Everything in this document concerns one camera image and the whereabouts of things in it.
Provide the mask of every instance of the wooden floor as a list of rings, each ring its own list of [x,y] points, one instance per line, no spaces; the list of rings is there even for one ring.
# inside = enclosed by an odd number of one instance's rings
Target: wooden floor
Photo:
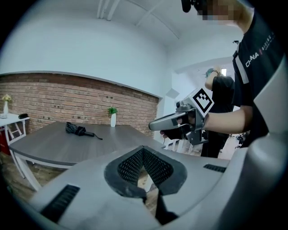
[[[21,200],[28,202],[30,198],[34,195],[35,190],[30,185],[26,178],[22,178],[18,172],[14,161],[11,156],[0,152],[0,159],[2,161],[1,171],[3,177],[6,180],[9,190]],[[66,169],[53,168],[48,166],[42,166],[39,164],[33,164],[27,161],[29,168],[33,172],[33,175],[37,181],[42,185],[46,185],[49,181],[53,180],[59,174],[63,173]],[[144,188],[147,180],[147,172],[143,170],[140,174],[138,186]],[[152,186],[150,191],[147,193],[146,207],[148,210],[155,215],[156,204],[158,198],[158,189],[156,186]]]
[[[225,147],[222,150],[222,153],[219,154],[219,158],[231,159],[237,144],[238,141],[235,140],[235,138],[229,138],[226,142]],[[181,150],[181,153],[200,156],[201,148],[202,148],[201,145],[193,146],[192,152],[189,153],[188,152],[189,143],[185,142]],[[7,184],[9,185],[9,189],[12,191],[14,195],[28,202],[29,199],[35,193],[34,189],[27,181],[27,179],[23,179],[21,177],[11,156],[0,152],[0,159],[2,161],[1,171]],[[28,165],[31,171],[33,172],[35,178],[42,186],[46,185],[49,181],[53,180],[55,177],[57,177],[59,174],[63,173],[66,170],[61,168],[52,168],[42,166],[39,164],[33,164],[32,162],[28,162]],[[147,180],[147,172],[142,171],[139,177],[138,186],[144,188],[146,180]],[[146,207],[153,215],[155,215],[156,212],[157,198],[158,198],[158,189],[156,188],[155,185],[153,185],[150,191],[147,193],[147,201],[146,201]]]

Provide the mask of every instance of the person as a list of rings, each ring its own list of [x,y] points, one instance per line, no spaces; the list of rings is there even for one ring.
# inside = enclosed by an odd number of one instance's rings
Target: person
[[[233,104],[240,109],[229,113],[208,113],[203,129],[219,133],[243,133],[250,130],[242,147],[265,136],[268,128],[253,100],[264,88],[284,58],[284,51],[275,34],[257,11],[237,0],[201,1],[198,14],[204,20],[218,20],[237,26],[243,39],[233,55],[235,90]]]
[[[229,76],[223,76],[218,66],[206,72],[205,87],[213,92],[212,100],[214,101],[214,105],[210,109],[211,113],[228,113],[233,111],[234,80]],[[218,158],[218,154],[224,147],[229,134],[213,131],[206,131],[206,133],[209,142],[203,144],[201,156]]]

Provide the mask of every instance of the vent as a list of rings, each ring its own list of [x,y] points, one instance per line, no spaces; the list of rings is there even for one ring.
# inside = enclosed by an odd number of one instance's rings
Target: vent
[[[119,195],[145,201],[145,190],[137,186],[143,166],[162,195],[177,193],[187,178],[182,163],[148,146],[139,146],[111,161],[105,168],[104,177]]]
[[[204,165],[204,168],[216,171],[216,172],[220,172],[223,173],[225,172],[226,168],[225,167],[221,167],[221,166],[217,166],[217,165],[213,165],[213,164],[206,164]]]
[[[57,223],[69,204],[72,202],[79,187],[67,185],[62,191],[42,210],[41,214]]]

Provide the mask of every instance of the black t-shirt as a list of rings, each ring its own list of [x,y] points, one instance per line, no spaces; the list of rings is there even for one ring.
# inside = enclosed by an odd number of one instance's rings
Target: black t-shirt
[[[252,106],[251,131],[242,147],[247,147],[258,137],[265,136],[268,128],[253,100],[278,68],[284,51],[274,33],[255,11],[249,30],[233,55],[235,70],[235,106]]]
[[[214,105],[210,109],[211,113],[228,113],[232,112],[235,83],[231,77],[219,76],[213,79],[212,100]]]

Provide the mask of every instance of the black cable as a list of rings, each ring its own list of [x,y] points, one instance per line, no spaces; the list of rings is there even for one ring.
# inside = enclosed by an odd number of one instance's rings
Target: black cable
[[[103,140],[103,138],[98,137],[95,133],[93,133],[95,137],[97,137],[99,140]]]

